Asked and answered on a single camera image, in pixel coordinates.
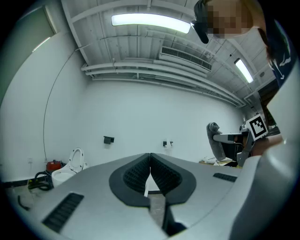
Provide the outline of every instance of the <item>rectangular fluorescent light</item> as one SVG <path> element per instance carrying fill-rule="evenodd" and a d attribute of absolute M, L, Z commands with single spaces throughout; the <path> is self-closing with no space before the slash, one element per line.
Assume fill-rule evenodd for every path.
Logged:
<path fill-rule="evenodd" d="M 244 77 L 247 79 L 248 83 L 253 82 L 253 78 L 251 74 L 249 73 L 248 69 L 246 68 L 245 64 L 241 59 L 237 59 L 234 64 L 239 68 L 239 70 L 242 72 Z"/>
<path fill-rule="evenodd" d="M 157 14 L 130 13 L 112 16 L 113 26 L 129 24 L 153 25 L 158 27 L 170 28 L 183 33 L 188 33 L 189 29 L 191 28 L 190 23 L 184 22 L 176 18 Z"/>
<path fill-rule="evenodd" d="M 38 47 L 40 47 L 45 41 L 47 41 L 50 37 L 46 38 L 43 42 L 41 42 L 39 45 L 37 45 L 37 47 L 35 49 L 33 49 L 32 52 L 34 52 L 35 50 L 38 49 Z"/>

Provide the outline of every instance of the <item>toilet bowl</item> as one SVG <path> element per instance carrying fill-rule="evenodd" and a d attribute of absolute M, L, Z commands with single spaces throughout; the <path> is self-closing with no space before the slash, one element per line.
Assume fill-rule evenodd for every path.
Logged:
<path fill-rule="evenodd" d="M 51 174 L 53 186 L 57 187 L 59 184 L 88 167 L 87 162 L 84 161 L 83 150 L 81 148 L 75 148 L 70 154 L 67 165 Z"/>

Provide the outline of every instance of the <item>person's neck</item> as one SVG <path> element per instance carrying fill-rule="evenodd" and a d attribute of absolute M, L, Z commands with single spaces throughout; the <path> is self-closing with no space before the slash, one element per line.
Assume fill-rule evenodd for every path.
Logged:
<path fill-rule="evenodd" d="M 260 28 L 265 33 L 266 31 L 266 22 L 264 20 L 263 10 L 260 6 L 259 2 L 257 0 L 244 0 L 247 8 L 251 12 L 252 15 L 252 21 L 253 21 L 253 27 L 254 28 Z"/>

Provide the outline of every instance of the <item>hair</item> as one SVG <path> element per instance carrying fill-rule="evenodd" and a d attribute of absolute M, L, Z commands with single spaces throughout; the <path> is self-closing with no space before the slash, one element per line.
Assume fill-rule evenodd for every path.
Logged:
<path fill-rule="evenodd" d="M 259 35 L 261 35 L 263 43 L 266 45 L 266 52 L 268 60 L 274 60 L 274 49 L 270 46 L 267 35 L 262 29 L 258 29 Z"/>

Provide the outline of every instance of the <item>person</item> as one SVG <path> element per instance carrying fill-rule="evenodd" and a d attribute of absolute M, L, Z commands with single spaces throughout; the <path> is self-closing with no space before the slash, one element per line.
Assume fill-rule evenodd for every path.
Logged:
<path fill-rule="evenodd" d="M 297 52 L 283 27 L 267 11 L 268 7 L 263 0 L 199 0 L 191 25 L 205 44 L 209 42 L 208 34 L 214 38 L 232 38 L 256 28 L 265 44 L 269 66 L 281 87 L 296 62 Z M 258 139 L 252 156 L 262 155 L 282 140 L 281 135 Z"/>

